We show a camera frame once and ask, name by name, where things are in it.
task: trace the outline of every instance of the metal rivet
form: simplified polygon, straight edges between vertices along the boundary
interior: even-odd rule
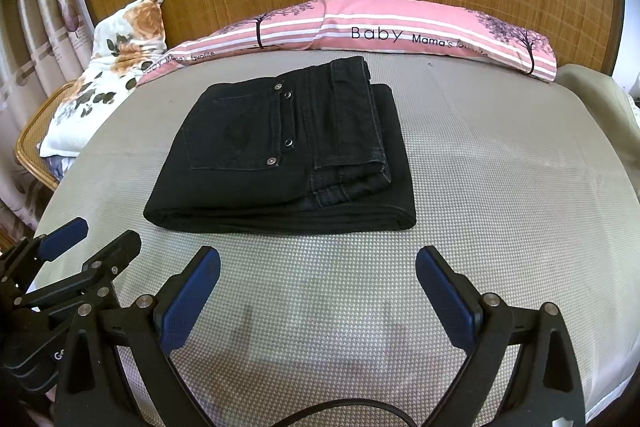
[[[78,306],[78,315],[81,317],[86,317],[89,313],[91,313],[91,304],[81,304]]]
[[[495,293],[487,293],[484,297],[484,302],[489,304],[492,308],[495,308],[498,304],[500,304],[500,298]]]
[[[553,304],[553,302],[548,302],[545,304],[545,312],[547,312],[549,315],[558,315],[558,306]]]
[[[151,295],[141,295],[136,299],[136,306],[138,308],[149,308],[154,303],[154,298]]]

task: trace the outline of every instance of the bed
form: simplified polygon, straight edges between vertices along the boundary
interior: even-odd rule
[[[141,86],[66,174],[36,234],[76,216],[88,237],[39,274],[76,273],[124,230],[142,252],[115,280],[121,304],[155,293],[201,245],[222,275],[172,359],[218,425],[270,425],[340,397],[392,403],[424,421],[464,360],[415,278],[435,245],[452,268],[510,305],[557,303],[572,337],[588,419],[640,360],[640,204],[607,136],[559,84],[500,66],[429,55],[362,53],[398,106],[417,225],[404,232],[277,238],[158,229],[142,211],[175,133],[213,83],[270,76],[353,52],[273,51],[220,58]],[[478,425],[495,412],[511,347]],[[145,418],[160,425],[130,353],[122,356]],[[302,425],[383,427],[360,407]]]

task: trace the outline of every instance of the tree print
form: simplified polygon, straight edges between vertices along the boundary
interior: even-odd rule
[[[302,13],[303,11],[306,10],[312,10],[314,8],[314,4],[317,0],[312,0],[312,1],[307,1],[307,2],[302,2],[300,4],[294,4],[293,6],[287,6],[286,8],[280,8],[278,10],[272,10],[270,12],[265,12],[262,13],[260,15],[257,15],[255,17],[250,17],[249,19],[244,19],[242,21],[238,21],[235,22],[233,24],[230,24],[229,26],[225,26],[224,28],[221,28],[218,32],[219,33],[228,33],[231,30],[235,30],[236,28],[247,24],[249,21],[254,21],[255,22],[255,37],[258,41],[258,46],[260,46],[261,49],[264,48],[264,46],[262,45],[262,40],[260,39],[260,24],[262,24],[262,21],[267,21],[269,19],[271,19],[272,17],[275,17],[276,15],[299,15],[300,13]]]
[[[531,59],[531,69],[529,73],[533,73],[536,67],[533,59],[533,50],[540,50],[544,53],[551,53],[551,46],[548,39],[544,35],[532,32],[526,28],[516,26],[515,24],[509,24],[498,17],[493,17],[484,12],[476,10],[467,10],[469,13],[473,13],[478,22],[489,30],[489,33],[493,35],[500,42],[508,44],[511,41],[519,42],[529,52],[529,58]]]
[[[62,8],[62,20],[65,22],[65,28],[68,33],[75,33],[80,27],[80,17],[76,11],[76,7],[72,4],[66,4]]]

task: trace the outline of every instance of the rattan chair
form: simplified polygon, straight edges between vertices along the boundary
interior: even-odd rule
[[[14,148],[15,156],[24,168],[51,190],[58,188],[58,180],[51,175],[40,158],[37,145],[42,142],[56,109],[74,84],[75,82],[64,84],[40,106],[18,136]]]
[[[0,252],[6,252],[14,245],[14,240],[2,229],[0,229]]]

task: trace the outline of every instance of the floral pillow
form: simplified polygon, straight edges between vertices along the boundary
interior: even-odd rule
[[[134,1],[95,27],[89,65],[56,110],[40,156],[78,156],[166,51],[162,1]]]

